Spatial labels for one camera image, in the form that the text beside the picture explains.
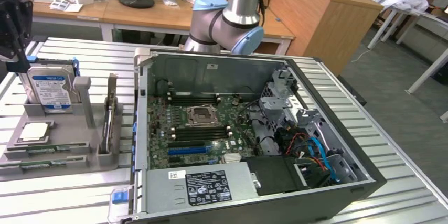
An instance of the open computer tower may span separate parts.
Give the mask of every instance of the open computer tower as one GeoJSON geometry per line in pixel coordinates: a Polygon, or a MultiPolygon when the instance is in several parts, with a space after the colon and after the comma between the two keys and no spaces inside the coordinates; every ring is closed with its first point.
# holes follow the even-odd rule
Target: open computer tower
{"type": "Polygon", "coordinates": [[[134,222],[308,223],[386,183],[294,57],[139,48],[136,65],[134,222]]]}

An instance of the wooden cabinet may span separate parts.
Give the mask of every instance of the wooden cabinet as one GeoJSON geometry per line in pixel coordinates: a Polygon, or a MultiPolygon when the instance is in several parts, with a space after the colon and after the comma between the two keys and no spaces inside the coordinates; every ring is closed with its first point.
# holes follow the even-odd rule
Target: wooden cabinet
{"type": "Polygon", "coordinates": [[[287,55],[318,57],[339,75],[383,9],[374,0],[271,0],[294,33],[287,55]]]}

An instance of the slotted metal surface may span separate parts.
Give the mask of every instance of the slotted metal surface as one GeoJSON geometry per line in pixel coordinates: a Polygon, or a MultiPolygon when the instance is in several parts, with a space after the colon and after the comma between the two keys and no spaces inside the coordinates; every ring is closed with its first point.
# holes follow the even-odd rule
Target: slotted metal surface
{"type": "MultiPolygon", "coordinates": [[[[103,103],[107,77],[118,74],[118,97],[124,103],[120,169],[0,183],[0,223],[107,223],[111,191],[130,184],[134,51],[144,45],[50,38],[34,42],[27,51],[48,59],[80,61],[82,75],[92,77],[92,102],[103,103]]],[[[310,58],[295,62],[334,109],[350,133],[380,169],[387,184],[352,203],[331,220],[320,223],[448,223],[447,198],[415,166],[324,65],[310,58]]],[[[314,107],[304,90],[304,101],[314,107]]],[[[10,74],[0,84],[0,153],[24,111],[26,94],[19,78],[10,74]]]]}

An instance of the power supply label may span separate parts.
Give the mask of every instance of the power supply label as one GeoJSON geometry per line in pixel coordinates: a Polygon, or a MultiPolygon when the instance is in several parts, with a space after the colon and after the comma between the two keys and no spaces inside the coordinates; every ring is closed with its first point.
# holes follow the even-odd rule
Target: power supply label
{"type": "Polygon", "coordinates": [[[188,203],[192,206],[232,200],[226,172],[186,174],[188,203]]]}
{"type": "Polygon", "coordinates": [[[71,103],[63,76],[32,76],[40,103],[50,109],[67,109],[71,103]]]}

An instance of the motherboard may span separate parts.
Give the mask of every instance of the motherboard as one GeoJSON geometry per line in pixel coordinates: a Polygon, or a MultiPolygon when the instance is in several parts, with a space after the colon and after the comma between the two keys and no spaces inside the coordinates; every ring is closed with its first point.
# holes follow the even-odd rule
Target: motherboard
{"type": "Polygon", "coordinates": [[[239,120],[246,105],[231,94],[150,97],[150,168],[239,162],[254,156],[251,121],[239,120]]]}

